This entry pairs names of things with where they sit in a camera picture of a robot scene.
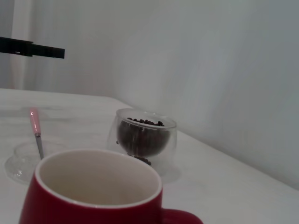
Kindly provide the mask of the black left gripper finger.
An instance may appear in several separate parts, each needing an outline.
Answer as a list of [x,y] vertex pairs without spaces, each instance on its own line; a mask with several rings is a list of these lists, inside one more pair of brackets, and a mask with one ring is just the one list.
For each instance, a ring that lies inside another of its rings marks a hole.
[[0,38],[0,52],[21,56],[43,56],[64,59],[65,49],[36,45],[30,41]]

